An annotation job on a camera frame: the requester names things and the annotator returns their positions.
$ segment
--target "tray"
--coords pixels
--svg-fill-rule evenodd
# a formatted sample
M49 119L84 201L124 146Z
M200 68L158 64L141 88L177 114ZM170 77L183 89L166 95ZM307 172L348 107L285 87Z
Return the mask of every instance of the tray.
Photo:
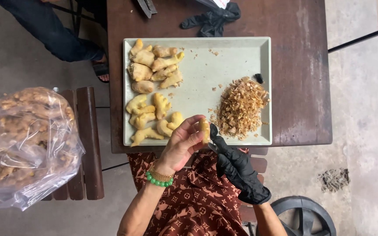
M137 39L123 40L123 106L138 93L131 89L132 79L126 68L131 63L129 60L129 50L134 46ZM178 64L179 70L183 74L183 83L180 87L170 87L168 89L157 88L153 93L147 95L147 104L154 105L152 95L155 92L163 94L172 108L168 111L167 120L170 122L170 115L175 111L180 111L183 118L202 114L210 119L213 112L208 112L208 108L216 109L220 102L222 91L233 80L244 76L252 77L256 73L261 73L264 83L262 86L269 92L271 97L271 58L270 58L270 37L223 37L223 38L146 38L142 39L144 46L161 45L164 47L177 47L179 52L184 48L185 57ZM261 111L261 119L269 125L262 125L256 132L249 133L248 137L240 141L237 138L226 139L228 145L270 145L272 144L272 103ZM136 129L129 124L131 115L123 109L123 144L130 146L131 137ZM155 129L157 121L147 124ZM141 146L166 145L168 137L164 140L145 139Z

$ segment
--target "woman's left hand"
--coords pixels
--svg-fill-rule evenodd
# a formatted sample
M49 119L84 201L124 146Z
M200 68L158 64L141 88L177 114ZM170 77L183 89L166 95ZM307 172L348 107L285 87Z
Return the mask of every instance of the woman's left hand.
M181 170L192 154L203 148L203 131L197 131L197 123L204 115L194 115L187 118L176 128L163 153L161 154L155 169L163 175L172 175Z

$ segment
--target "foot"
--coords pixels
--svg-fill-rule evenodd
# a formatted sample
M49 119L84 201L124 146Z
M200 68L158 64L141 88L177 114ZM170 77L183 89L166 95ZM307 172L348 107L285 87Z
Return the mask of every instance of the foot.
M106 63L108 61L107 57L106 57L106 54L103 55L103 58L99 61L92 61L93 65L96 65L96 64L103 64L103 63ZM106 74L106 75L102 75L102 76L98 76L100 80L102 81L109 81L109 74Z

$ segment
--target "green bead bracelet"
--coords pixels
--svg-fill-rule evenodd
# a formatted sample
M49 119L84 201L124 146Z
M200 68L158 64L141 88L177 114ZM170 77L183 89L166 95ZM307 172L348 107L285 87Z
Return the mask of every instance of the green bead bracelet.
M152 177L152 175L150 174L149 171L145 172L145 175L147 176L147 181L151 182L152 184L155 184L157 186L160 186L160 187L169 187L170 185L173 184L173 178L171 178L169 181L167 182L161 182L161 181L158 181L156 179L154 179Z

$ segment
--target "wooden table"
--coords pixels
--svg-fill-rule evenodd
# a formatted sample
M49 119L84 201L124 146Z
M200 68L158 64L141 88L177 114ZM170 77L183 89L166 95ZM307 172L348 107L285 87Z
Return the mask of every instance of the wooden table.
M224 36L270 36L272 147L332 143L325 3L320 0L231 0L241 18ZM130 0L108 0L112 153L160 151L123 146L123 39L195 37L198 27L179 29L187 17L208 11L195 0L153 0L148 19Z

